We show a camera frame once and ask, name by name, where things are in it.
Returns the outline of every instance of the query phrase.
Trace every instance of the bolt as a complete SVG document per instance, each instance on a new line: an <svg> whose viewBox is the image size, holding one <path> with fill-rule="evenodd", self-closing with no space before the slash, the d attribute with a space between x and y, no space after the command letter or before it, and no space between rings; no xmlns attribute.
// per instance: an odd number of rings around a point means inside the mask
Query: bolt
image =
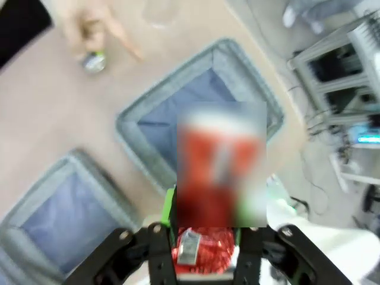
<svg viewBox="0 0 380 285"><path fill-rule="evenodd" d="M126 237L129 235L127 231L124 231L120 234L119 239L123 240L126 239Z"/></svg>
<svg viewBox="0 0 380 285"><path fill-rule="evenodd" d="M153 231L154 231L155 233L160 232L160 231L161 231L161 225L159 225L159 224L155 225L154 228L153 228Z"/></svg>
<svg viewBox="0 0 380 285"><path fill-rule="evenodd" d="M283 230L282 230L282 232L283 232L283 234L284 235L286 235L286 236L293 236L293 233L292 233L292 231L289 229L289 228L284 228Z"/></svg>

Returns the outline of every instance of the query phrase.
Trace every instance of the red snack bag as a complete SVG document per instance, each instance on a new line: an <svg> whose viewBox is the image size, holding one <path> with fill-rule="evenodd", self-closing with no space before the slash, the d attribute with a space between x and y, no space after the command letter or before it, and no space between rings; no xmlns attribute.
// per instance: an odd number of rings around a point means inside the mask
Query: red snack bag
<svg viewBox="0 0 380 285"><path fill-rule="evenodd" d="M235 240L231 228L180 228L172 257L177 274L223 273L230 265Z"/></svg>

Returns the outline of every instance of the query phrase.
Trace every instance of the shiny red wrapper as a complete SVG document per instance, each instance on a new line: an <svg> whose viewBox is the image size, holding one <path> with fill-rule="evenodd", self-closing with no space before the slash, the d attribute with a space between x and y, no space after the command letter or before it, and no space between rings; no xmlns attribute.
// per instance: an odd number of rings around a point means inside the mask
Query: shiny red wrapper
<svg viewBox="0 0 380 285"><path fill-rule="evenodd" d="M194 264L180 262L183 259L183 244L186 235L192 233L198 237L198 244L188 249L187 254L194 254ZM189 227L180 228L177 246L172 249L175 270L177 274L223 273L231 264L235 240L233 230L223 227Z"/></svg>

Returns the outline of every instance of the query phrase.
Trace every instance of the beige tabletop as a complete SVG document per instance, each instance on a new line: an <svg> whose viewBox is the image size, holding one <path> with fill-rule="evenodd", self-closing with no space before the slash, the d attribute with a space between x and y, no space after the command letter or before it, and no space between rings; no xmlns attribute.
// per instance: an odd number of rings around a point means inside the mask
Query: beige tabletop
<svg viewBox="0 0 380 285"><path fill-rule="evenodd" d="M87 75L71 58L58 29L27 46L0 75L0 216L42 173L73 148L82 148L110 173L142 217L159 213L161 197L115 139L116 115L149 86L221 37L235 39L260 69L285 112L285 124L267 146L267 176L283 167L306 140L295 105L270 59L222 0L180 0L164 29L142 18L142 0L115 3L141 46L138 63L113 39L108 67Z"/></svg>

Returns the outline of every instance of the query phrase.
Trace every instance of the finger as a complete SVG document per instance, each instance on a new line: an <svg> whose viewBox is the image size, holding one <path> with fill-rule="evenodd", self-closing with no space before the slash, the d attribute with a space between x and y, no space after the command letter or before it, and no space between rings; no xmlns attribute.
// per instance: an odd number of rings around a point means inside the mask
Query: finger
<svg viewBox="0 0 380 285"><path fill-rule="evenodd" d="M101 52L105 49L105 30L102 22L85 23L85 48L88 52Z"/></svg>
<svg viewBox="0 0 380 285"><path fill-rule="evenodd" d="M74 18L68 18L63 21L62 30L74 58L82 61L86 57L86 47L79 21Z"/></svg>
<svg viewBox="0 0 380 285"><path fill-rule="evenodd" d="M122 24L113 16L111 10L109 10L103 22L107 28L107 30L112 34L115 38L117 38L123 46L127 49L129 53L131 53L135 58L139 61L144 59L143 53L137 48L132 40L129 38Z"/></svg>

